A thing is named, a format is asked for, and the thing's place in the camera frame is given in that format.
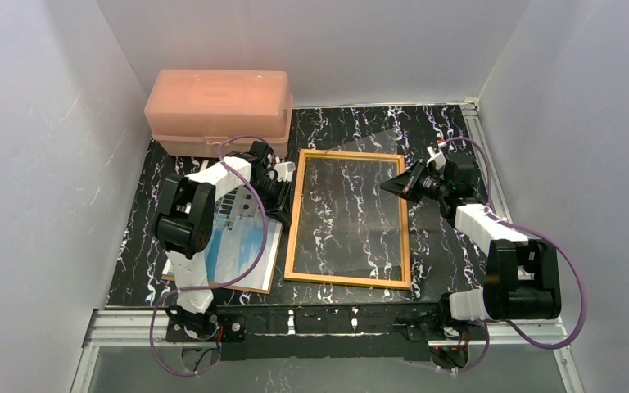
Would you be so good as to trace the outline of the sky and building photo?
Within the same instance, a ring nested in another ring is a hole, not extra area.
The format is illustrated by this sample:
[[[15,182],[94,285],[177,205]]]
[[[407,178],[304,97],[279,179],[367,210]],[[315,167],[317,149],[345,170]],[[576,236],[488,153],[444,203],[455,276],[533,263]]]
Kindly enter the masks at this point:
[[[201,276],[209,284],[224,282],[229,289],[268,294],[283,226],[267,217],[251,185],[252,168],[244,160],[226,161],[249,180],[248,186],[220,163],[168,178],[174,209],[160,213],[158,221],[186,234],[199,227],[200,244],[192,249],[192,258],[200,260]]]

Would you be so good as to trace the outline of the clear acrylic frame sheet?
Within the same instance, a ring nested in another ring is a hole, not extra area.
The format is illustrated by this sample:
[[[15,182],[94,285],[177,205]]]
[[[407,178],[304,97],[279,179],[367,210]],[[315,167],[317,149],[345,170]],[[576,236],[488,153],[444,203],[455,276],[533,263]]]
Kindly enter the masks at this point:
[[[385,129],[307,156],[295,240],[296,273],[399,281],[400,198],[381,190],[399,173],[397,131]]]

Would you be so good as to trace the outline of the yellow wooden picture frame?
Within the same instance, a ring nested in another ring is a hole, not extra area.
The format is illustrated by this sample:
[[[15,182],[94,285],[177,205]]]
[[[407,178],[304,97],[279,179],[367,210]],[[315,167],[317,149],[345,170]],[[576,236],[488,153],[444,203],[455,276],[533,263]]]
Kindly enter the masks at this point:
[[[296,185],[293,197],[293,212],[292,212],[292,226],[289,232],[289,239],[287,245],[287,255],[285,261],[285,273],[284,277],[287,280],[299,281],[299,282],[321,282],[331,283],[337,285],[357,286],[357,287],[381,287],[408,290],[411,287],[411,258],[410,258],[410,230],[408,219],[408,208],[406,201],[400,199],[400,214],[401,214],[401,249],[402,249],[402,275],[399,281],[392,280],[376,280],[371,278],[352,278],[342,277],[335,275],[316,275],[308,273],[296,273],[293,270],[293,262],[295,256],[295,240],[298,233],[299,224],[299,209],[301,206],[301,194],[303,189],[303,171],[305,166],[305,159],[307,156],[320,157],[324,150],[314,149],[302,149],[299,153],[297,172],[296,172]],[[381,161],[396,160],[399,166],[399,173],[401,174],[405,170],[405,160],[401,155],[382,155],[379,158]]]

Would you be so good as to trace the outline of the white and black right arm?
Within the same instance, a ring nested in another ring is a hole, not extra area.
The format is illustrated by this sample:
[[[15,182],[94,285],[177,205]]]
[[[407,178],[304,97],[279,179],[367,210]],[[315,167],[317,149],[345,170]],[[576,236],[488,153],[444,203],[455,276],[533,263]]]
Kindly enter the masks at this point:
[[[500,219],[475,192],[479,175],[470,155],[435,153],[428,162],[417,161],[381,185],[406,201],[436,201],[447,223],[486,256],[482,286],[444,294],[437,319],[449,323],[557,318],[561,296],[555,248]]]

